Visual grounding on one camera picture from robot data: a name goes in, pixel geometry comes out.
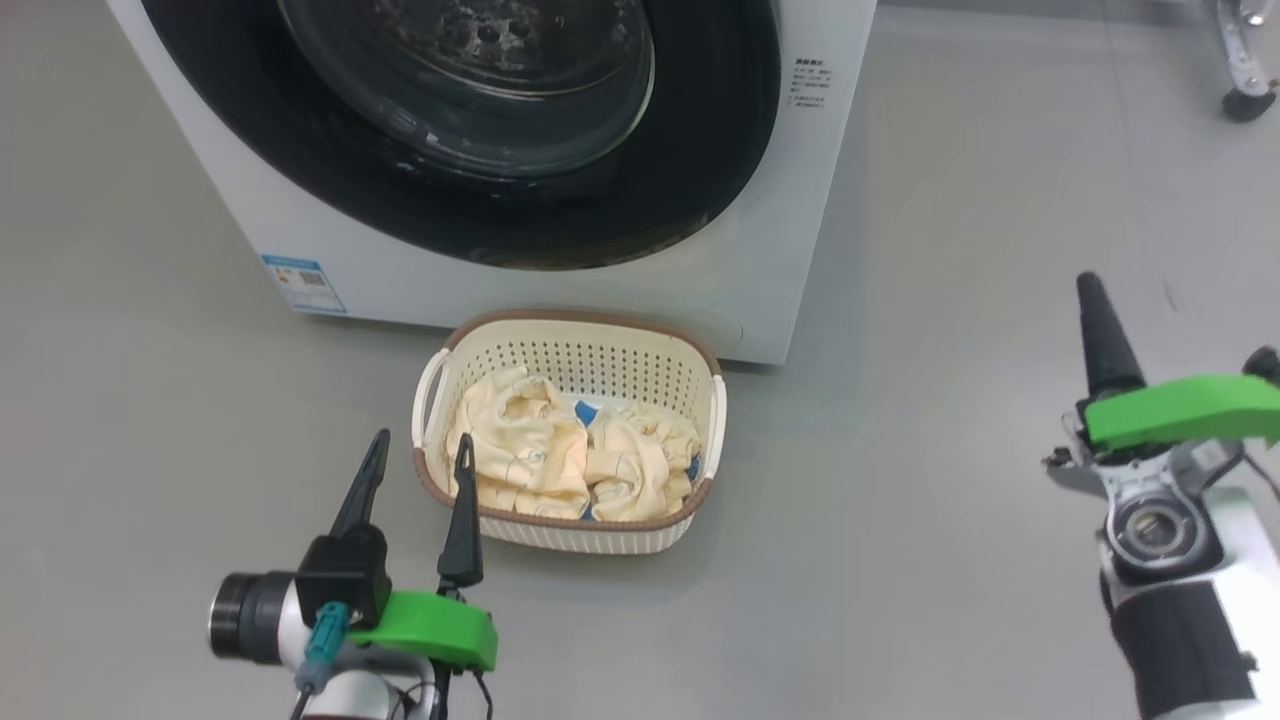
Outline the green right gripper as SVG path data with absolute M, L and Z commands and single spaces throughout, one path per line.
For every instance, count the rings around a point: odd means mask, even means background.
M 1068 445 L 1044 460 L 1052 482 L 1098 498 L 1149 484 L 1194 498 L 1243 460 L 1245 441 L 1277 443 L 1275 384 L 1193 375 L 1147 387 L 1101 277 L 1080 273 L 1076 297 L 1088 400 L 1062 419 Z

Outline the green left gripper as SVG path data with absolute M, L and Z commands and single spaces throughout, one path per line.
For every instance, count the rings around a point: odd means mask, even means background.
M 370 523 L 390 451 L 390 430 L 372 438 L 332 524 L 339 538 Z M 474 439 L 460 437 L 454 457 L 457 495 L 443 551 L 436 562 L 439 591 L 463 591 L 485 577 Z M 390 593 L 379 624 L 351 629 L 349 643 L 376 646 L 465 671 L 497 669 L 498 632 L 490 614 L 461 600 L 428 592 Z

